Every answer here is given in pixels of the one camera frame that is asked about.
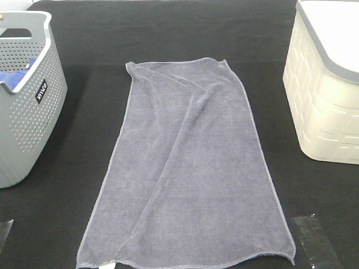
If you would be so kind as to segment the cream white storage bin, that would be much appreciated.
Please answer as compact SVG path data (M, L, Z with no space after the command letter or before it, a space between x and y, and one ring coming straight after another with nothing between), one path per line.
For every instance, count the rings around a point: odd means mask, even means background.
M357 1L296 3L283 83L303 153L357 164Z

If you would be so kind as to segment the grey perforated laundry basket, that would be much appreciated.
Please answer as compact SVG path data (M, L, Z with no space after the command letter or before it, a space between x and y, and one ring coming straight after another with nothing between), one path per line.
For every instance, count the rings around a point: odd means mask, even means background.
M44 11L4 11L1 28L25 29L30 36L1 37L1 71L26 68L36 61L11 90L1 81L1 188L21 182L42 152L57 122L67 84Z

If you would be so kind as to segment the blue cloth in basket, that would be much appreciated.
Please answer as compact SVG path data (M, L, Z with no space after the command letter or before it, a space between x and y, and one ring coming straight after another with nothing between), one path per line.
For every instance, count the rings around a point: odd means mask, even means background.
M32 58L30 62L26 65L25 69L17 70L17 71L1 71L1 81L3 81L11 90L13 90L22 78L27 74L28 70L36 61L35 58Z

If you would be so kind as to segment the grey microfibre towel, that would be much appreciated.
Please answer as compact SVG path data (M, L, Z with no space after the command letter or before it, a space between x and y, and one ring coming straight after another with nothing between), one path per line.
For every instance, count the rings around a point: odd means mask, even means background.
M77 268L227 268L296 247L226 61L126 64L126 113Z

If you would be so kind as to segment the black table cloth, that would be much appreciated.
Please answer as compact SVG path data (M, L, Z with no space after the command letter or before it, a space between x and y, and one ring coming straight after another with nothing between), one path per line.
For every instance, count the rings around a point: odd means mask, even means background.
M1 190L2 268L74 268L126 110L127 62L225 59L242 81L287 220L316 215L358 267L358 166L308 158L283 87L295 1L40 1L68 91L32 171Z

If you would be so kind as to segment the clear tape strip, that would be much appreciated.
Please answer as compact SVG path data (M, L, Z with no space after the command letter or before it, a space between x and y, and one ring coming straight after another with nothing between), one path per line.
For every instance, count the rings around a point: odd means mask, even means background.
M5 245L9 232L11 230L13 220L0 222L0 253Z
M315 214L293 217L291 225L310 268L343 268Z

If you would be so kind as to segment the left clear tape strip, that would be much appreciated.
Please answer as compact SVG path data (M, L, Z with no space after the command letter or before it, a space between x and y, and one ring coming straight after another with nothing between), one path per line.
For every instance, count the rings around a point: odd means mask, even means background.
M5 245L9 232L11 230L13 220L0 222L0 253Z

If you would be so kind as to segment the right clear tape strip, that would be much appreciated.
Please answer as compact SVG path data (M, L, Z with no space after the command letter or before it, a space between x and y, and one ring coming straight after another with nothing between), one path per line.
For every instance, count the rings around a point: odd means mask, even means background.
M293 217L291 225L310 268L343 268L315 214Z

